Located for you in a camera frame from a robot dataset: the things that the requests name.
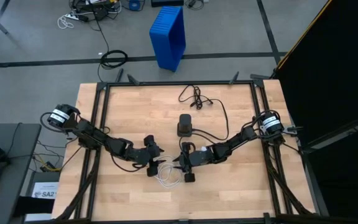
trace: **white motor label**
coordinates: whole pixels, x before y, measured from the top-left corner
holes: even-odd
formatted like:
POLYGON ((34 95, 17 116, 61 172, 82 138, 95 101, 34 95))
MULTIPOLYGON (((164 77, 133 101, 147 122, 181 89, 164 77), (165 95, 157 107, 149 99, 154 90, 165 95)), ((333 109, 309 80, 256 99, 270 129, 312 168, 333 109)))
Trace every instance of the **white motor label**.
POLYGON ((57 110, 57 109, 54 109, 54 110, 53 110, 53 113, 59 114, 60 116, 66 118, 66 119, 69 119, 69 118, 70 118, 70 116, 68 116, 66 113, 64 113, 64 112, 62 112, 62 111, 60 111, 60 110, 57 110))
POLYGON ((59 117, 59 115, 51 114, 50 117, 53 118, 53 119, 56 119, 56 120, 58 120, 58 121, 60 121, 62 123, 64 123, 66 121, 63 118, 59 117))
POLYGON ((265 128, 268 129, 268 128, 270 128, 271 126, 273 126, 275 124, 280 124, 280 121, 279 120, 272 121, 269 124, 266 124, 265 128))
POLYGON ((269 117, 266 120, 263 121, 263 124, 266 125, 267 123, 274 121, 276 119, 275 116, 269 117))

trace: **wooden tabletop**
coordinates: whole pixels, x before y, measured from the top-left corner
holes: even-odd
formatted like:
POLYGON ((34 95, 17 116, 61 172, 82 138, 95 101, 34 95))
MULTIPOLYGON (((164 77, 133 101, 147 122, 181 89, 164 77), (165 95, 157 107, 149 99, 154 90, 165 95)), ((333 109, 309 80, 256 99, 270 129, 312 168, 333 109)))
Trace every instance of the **wooden tabletop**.
MULTIPOLYGON (((153 134, 156 143, 165 150, 163 155, 176 157, 180 154, 177 122, 179 115, 188 113, 192 116, 193 128, 223 138, 226 124, 221 105, 205 103, 201 110, 196 110, 195 106, 190 108, 191 101, 178 102, 184 87, 112 87, 106 118, 106 126, 111 129, 109 134, 131 140, 137 148, 144 147, 143 138, 153 134)), ((249 85, 199 87, 202 95, 224 103, 229 118, 229 137, 238 133, 241 126, 255 115, 249 85)), ((76 107, 88 120, 91 119, 95 89, 95 83, 81 84, 78 93, 76 107)), ((284 125, 291 124, 279 81, 265 81, 265 89, 270 109, 280 113, 284 125)), ((192 90, 189 88, 183 98, 190 95, 192 90)), ((99 124, 103 96, 102 92, 96 124, 99 124)), ((287 144, 297 147, 294 138, 284 137, 287 144)), ((210 145, 198 136, 186 141, 195 143, 198 149, 210 145)), ((77 142, 71 143, 65 161, 77 149, 77 142)), ((307 209, 314 211, 300 156, 286 146, 281 146, 280 150, 289 188, 307 209)), ((60 176, 53 217, 61 214, 76 194, 83 158, 84 151, 81 151, 65 166, 60 176)), ((131 162, 116 161, 120 166, 132 169, 131 162)), ((109 153, 102 150, 92 220, 255 218, 262 217, 264 212, 274 216, 260 140, 236 149, 226 162, 194 167, 196 182, 184 183, 183 180, 173 189, 164 188, 154 177, 147 177, 145 172, 145 169, 135 173, 120 170, 112 163, 109 153)), ((280 190, 278 196, 282 211, 285 211, 280 190)), ((88 194, 85 195, 83 216, 87 198, 88 194)))

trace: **blue plastic bin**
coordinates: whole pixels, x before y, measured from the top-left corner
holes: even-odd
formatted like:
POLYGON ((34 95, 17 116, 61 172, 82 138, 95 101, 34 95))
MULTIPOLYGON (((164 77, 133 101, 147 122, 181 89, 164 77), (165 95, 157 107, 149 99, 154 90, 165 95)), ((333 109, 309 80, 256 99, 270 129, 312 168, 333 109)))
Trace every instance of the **blue plastic bin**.
POLYGON ((159 67, 176 71, 186 49, 183 8, 164 6, 150 29, 150 38, 159 67))

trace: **gray floor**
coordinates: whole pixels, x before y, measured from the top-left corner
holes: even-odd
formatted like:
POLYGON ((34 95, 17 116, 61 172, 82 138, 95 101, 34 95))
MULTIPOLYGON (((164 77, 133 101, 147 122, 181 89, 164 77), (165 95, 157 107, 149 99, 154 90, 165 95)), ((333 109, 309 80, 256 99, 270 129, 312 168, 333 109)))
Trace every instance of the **gray floor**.
MULTIPOLYGON (((326 0, 262 0, 278 50, 286 52, 298 40, 326 0)), ((110 49, 130 57, 153 56, 149 29, 160 8, 150 1, 142 12, 125 9, 116 20, 101 22, 110 49)), ((200 11, 184 8, 185 54, 271 52, 256 0, 209 0, 200 11)), ((68 13, 66 0, 11 0, 1 23, 10 36, 0 32, 0 62, 99 58, 106 45, 95 23, 70 21, 74 29, 61 30, 57 19, 68 13)), ((0 68, 0 123, 38 123, 39 116, 56 104, 75 104, 80 83, 97 82, 97 64, 0 68)), ((251 73, 271 75, 273 57, 182 60, 177 72, 157 63, 129 62, 123 66, 142 81, 228 80, 239 71, 241 79, 251 73)), ((103 70, 103 79, 114 80, 117 70, 103 70)), ((62 146, 62 135, 42 130, 44 144, 62 146)))

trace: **black metal frame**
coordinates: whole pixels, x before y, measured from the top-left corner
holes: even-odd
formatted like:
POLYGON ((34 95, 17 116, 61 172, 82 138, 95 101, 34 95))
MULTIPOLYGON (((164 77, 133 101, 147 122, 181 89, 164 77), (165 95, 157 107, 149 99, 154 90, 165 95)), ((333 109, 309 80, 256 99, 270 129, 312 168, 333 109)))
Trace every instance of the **black metal frame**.
MULTIPOLYGON (((229 84, 229 80, 227 81, 218 81, 218 80, 213 80, 213 81, 198 81, 198 82, 193 82, 193 81, 185 81, 185 82, 139 82, 137 86, 167 86, 167 85, 228 85, 229 84)), ((256 93, 256 87, 255 87, 255 83, 253 80, 236 80, 233 84, 235 85, 249 85, 250 86, 250 90, 251 90, 251 95, 252 95, 252 101, 254 103, 254 109, 255 109, 255 114, 259 114, 260 113, 260 108, 259 108, 259 101, 257 98, 257 93, 256 93)), ((95 93, 95 98, 94 98, 94 104, 93 104, 93 110, 92 110, 92 117, 91 117, 91 122, 92 124, 95 124, 96 121, 96 115, 98 112, 98 105, 99 105, 99 99, 100 99, 100 94, 102 90, 105 90, 104 92, 104 101, 103 101, 103 107, 102 107, 102 114, 101 114, 101 122, 99 127, 101 129, 104 128, 105 125, 105 121, 106 121, 106 116, 107 116, 107 107, 108 107, 108 102, 109 102, 109 92, 110 92, 110 88, 114 87, 114 86, 135 86, 133 83, 131 82, 127 82, 127 83, 98 83, 96 86, 96 93, 95 93)), ((264 87, 260 87, 260 93, 262 96, 262 103, 264 106, 265 110, 269 109, 269 103, 267 101, 267 97, 266 97, 266 92, 264 87)), ((282 184, 284 183, 284 185, 286 185, 285 182, 285 175, 284 175, 284 171, 283 171, 283 166, 282 166, 282 161, 281 161, 281 155, 280 155, 280 150, 279 148, 275 147, 273 149, 273 153, 275 156, 275 162, 276 162, 276 166, 277 166, 277 173, 274 174, 271 172, 271 170, 269 170, 269 166, 268 164, 270 164, 270 169, 272 167, 272 161, 270 159, 270 154, 269 154, 269 145, 265 142, 262 142, 262 148, 264 151, 264 159, 265 159, 265 164, 266 164, 266 169, 267 169, 267 175, 268 175, 268 181, 269 181, 269 187, 270 187, 270 193, 272 194, 272 203, 273 203, 273 208, 274 208, 274 212, 275 215, 278 216, 281 213, 281 208, 280 208, 280 202, 278 200, 278 195, 277 195, 277 188, 275 185, 275 178, 277 180, 277 178, 279 178, 281 180, 281 188, 283 189, 283 199, 285 202, 285 208, 288 214, 292 214, 292 207, 291 207, 291 202, 289 199, 289 196, 286 194, 288 193, 288 191, 290 192, 290 189, 288 189, 288 187, 286 186, 282 186, 282 184)), ((93 202, 94 202, 94 197, 95 197, 95 193, 96 193, 96 183, 97 183, 97 175, 98 175, 98 169, 99 169, 99 160, 100 160, 100 153, 101 150, 96 150, 96 154, 95 154, 95 159, 94 159, 94 163, 97 163, 96 165, 96 169, 94 170, 94 174, 95 174, 95 178, 93 179, 92 183, 91 183, 91 190, 89 193, 89 200, 88 200, 88 208, 87 208, 87 213, 86 213, 86 219, 87 220, 91 220, 92 218, 92 213, 93 213, 93 202)), ((90 151, 87 149, 85 152, 85 158, 84 158, 84 163, 83 163, 83 168, 82 168, 82 173, 81 173, 81 182, 80 182, 80 186, 83 185, 83 183, 85 182, 86 179, 86 174, 88 172, 88 166, 89 166, 89 159, 90 159, 91 153, 90 151)), ((81 213, 81 208, 82 208, 82 201, 80 201, 76 207, 76 211, 75 211, 75 219, 79 219, 80 218, 80 213, 81 213)), ((264 214, 263 218, 237 218, 237 219, 207 219, 207 220, 191 220, 192 223, 270 223, 274 220, 274 218, 270 218, 268 213, 264 214)), ((189 220, 186 221, 181 221, 181 220, 153 220, 153 221, 149 221, 149 220, 145 220, 145 221, 129 221, 129 222, 120 222, 120 221, 113 221, 113 222, 95 222, 95 223, 180 223, 180 222, 184 222, 184 223, 188 223, 189 220)))

